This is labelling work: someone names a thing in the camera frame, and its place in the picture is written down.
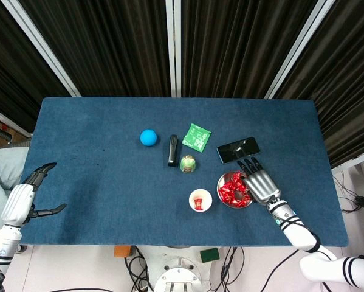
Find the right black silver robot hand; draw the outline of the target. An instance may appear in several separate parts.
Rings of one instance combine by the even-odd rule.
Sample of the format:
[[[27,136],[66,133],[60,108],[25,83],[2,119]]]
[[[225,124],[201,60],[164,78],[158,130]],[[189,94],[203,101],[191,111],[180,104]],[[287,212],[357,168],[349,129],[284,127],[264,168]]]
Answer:
[[[244,162],[237,161],[237,164],[245,174],[241,179],[256,202],[266,205],[280,199],[280,189],[255,157],[245,158]]]

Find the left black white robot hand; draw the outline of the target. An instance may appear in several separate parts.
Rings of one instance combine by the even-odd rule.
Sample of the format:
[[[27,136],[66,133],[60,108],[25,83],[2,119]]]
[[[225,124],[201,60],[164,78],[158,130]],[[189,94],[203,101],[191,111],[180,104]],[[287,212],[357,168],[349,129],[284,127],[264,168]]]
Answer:
[[[33,203],[48,171],[55,166],[56,162],[51,162],[38,167],[21,184],[13,188],[1,214],[4,224],[21,228],[33,218],[58,214],[67,206],[61,204],[54,209],[36,210]]]

